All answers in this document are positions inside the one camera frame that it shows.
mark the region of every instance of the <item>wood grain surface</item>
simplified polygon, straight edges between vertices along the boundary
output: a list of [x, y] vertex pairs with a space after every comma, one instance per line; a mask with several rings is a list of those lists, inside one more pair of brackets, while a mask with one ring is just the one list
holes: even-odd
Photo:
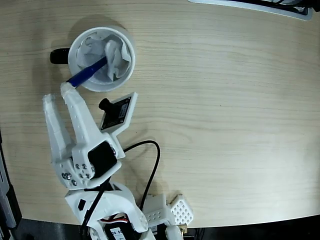
[[[23, 217], [78, 224], [50, 163], [42, 97], [70, 77], [50, 51], [108, 25], [133, 35], [133, 75], [110, 93], [79, 91], [97, 123], [102, 98], [139, 94], [119, 139], [159, 142], [151, 194], [184, 194], [191, 227], [320, 214], [319, 20], [187, 0], [2, 0], [0, 128]], [[113, 180], [139, 199], [155, 158], [152, 146], [129, 152]]]

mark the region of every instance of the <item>white 3d-printed part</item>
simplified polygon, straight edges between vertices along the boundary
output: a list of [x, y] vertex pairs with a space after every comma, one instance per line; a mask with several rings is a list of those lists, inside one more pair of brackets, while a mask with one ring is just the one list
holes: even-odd
[[189, 225], [194, 219], [194, 213], [189, 205], [189, 203], [185, 200], [184, 196], [178, 195], [170, 204], [171, 212], [174, 214], [175, 224]]

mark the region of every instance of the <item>mug handle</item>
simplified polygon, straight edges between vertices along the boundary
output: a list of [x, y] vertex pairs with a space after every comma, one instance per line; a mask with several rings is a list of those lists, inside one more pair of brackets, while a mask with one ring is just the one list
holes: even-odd
[[68, 54], [70, 48], [58, 48], [50, 53], [50, 62], [52, 64], [68, 64]]

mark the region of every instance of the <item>white cup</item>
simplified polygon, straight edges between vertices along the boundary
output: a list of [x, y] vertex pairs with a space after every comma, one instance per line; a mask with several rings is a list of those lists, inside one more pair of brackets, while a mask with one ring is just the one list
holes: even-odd
[[129, 69], [126, 71], [126, 73], [124, 74], [124, 76], [122, 76], [121, 78], [113, 81], [112, 83], [108, 83], [101, 79], [95, 78], [95, 76], [93, 75], [91, 78], [89, 78], [87, 81], [85, 81], [82, 84], [83, 87], [93, 92], [109, 92], [125, 84], [125, 82], [128, 81], [129, 78], [131, 77], [136, 65], [135, 42], [133, 37], [124, 28], [119, 26], [99, 26], [99, 27], [88, 29], [87, 31], [81, 33], [73, 41], [70, 48], [60, 48], [52, 51], [50, 54], [50, 61], [53, 64], [67, 63], [72, 76], [76, 75], [78, 72], [82, 70], [77, 65], [77, 61], [76, 61], [78, 48], [80, 47], [84, 39], [86, 39], [89, 35], [99, 31], [104, 31], [104, 32], [109, 31], [109, 32], [112, 32], [112, 34], [118, 36], [128, 46], [129, 53], [131, 55], [131, 65]]

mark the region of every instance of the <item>blue pen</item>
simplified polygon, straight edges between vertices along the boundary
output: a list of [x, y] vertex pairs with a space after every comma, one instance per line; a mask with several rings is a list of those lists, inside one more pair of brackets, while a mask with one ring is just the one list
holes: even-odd
[[82, 69], [76, 75], [71, 77], [67, 82], [71, 83], [73, 87], [77, 88], [89, 78], [91, 78], [99, 69], [101, 69], [106, 64], [107, 57], [103, 57], [91, 66], [87, 66], [86, 68]]

